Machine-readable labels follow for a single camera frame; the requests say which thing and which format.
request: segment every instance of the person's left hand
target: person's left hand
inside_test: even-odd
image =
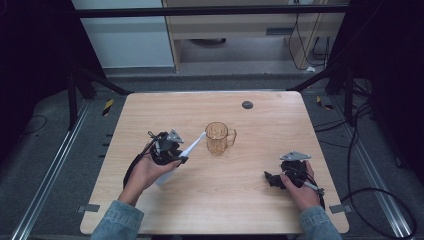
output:
[[[149,188],[160,176],[172,171],[181,161],[173,161],[167,165],[157,165],[150,154],[135,165],[128,179],[127,185],[119,196],[118,200],[135,206],[141,193]]]

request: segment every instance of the gray floor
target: gray floor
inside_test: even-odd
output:
[[[143,78],[114,78],[111,81],[136,92],[283,90],[305,81],[314,74],[296,69],[290,60],[287,47],[282,39],[278,38],[227,39],[222,45],[199,45],[187,41],[184,46],[182,65],[178,73],[147,74]],[[316,102],[316,96],[326,97],[323,91],[325,83],[326,81],[322,80],[302,92],[313,125],[342,119],[341,110],[327,110]],[[79,231],[82,214],[76,209],[88,203],[103,162],[103,155],[107,152],[107,146],[104,144],[110,142],[109,134],[114,132],[125,102],[125,96],[97,84],[95,87],[98,94],[94,101],[87,102],[79,98],[80,107],[89,103],[86,120],[32,228],[30,235],[34,239],[87,237]],[[103,117],[101,112],[106,101],[111,98],[114,99],[112,109],[108,116]],[[329,100],[334,106],[339,106],[343,93],[331,96]],[[366,99],[355,98],[357,106],[364,102]],[[8,239],[19,224],[65,138],[68,127],[66,92],[41,101],[34,115],[42,115],[45,118],[34,117],[26,131],[32,132],[42,128],[22,136],[9,156],[13,160],[12,164],[1,173],[0,239]],[[317,133],[340,197],[348,193],[346,146],[351,139],[350,131],[349,127],[341,126]],[[355,145],[350,162],[352,189],[375,186],[375,178],[381,179],[390,192],[405,201],[417,219],[418,226],[424,226],[424,214],[421,210],[424,189],[415,174],[408,169],[396,167],[395,156],[371,114],[361,117],[358,132],[360,142]],[[366,159],[375,166],[378,176],[368,174]],[[388,220],[386,207],[381,207],[382,202],[384,199],[381,200],[375,193],[355,197],[355,203],[365,219],[393,235],[393,223],[391,225]],[[403,210],[401,212],[403,216],[407,216]],[[343,235],[344,239],[387,239],[366,226],[356,213],[349,213],[347,216],[350,230]],[[420,227],[415,239],[424,239],[424,230]]]

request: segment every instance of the sleeve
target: sleeve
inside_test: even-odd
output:
[[[115,200],[106,211],[90,239],[136,239],[144,213]]]
[[[303,210],[300,213],[300,225],[307,240],[342,239],[321,206]]]

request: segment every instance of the glass mug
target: glass mug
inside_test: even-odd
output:
[[[208,150],[214,155],[222,154],[227,147],[234,145],[237,136],[235,129],[228,129],[221,122],[209,123],[205,132]]]

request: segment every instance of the table top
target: table top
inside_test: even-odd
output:
[[[243,108],[244,101],[253,108]],[[327,213],[339,232],[348,231],[345,214],[328,210],[340,200],[302,96],[280,91],[129,95],[90,199],[100,209],[85,212],[81,231],[92,233],[118,198],[128,166],[151,140],[148,131],[175,129],[185,141],[184,150],[216,121],[236,129],[235,144],[216,156],[203,139],[167,182],[144,191],[136,206],[145,214],[139,233],[301,233],[292,198],[264,177],[264,171],[279,174],[280,156],[292,150],[312,156]]]

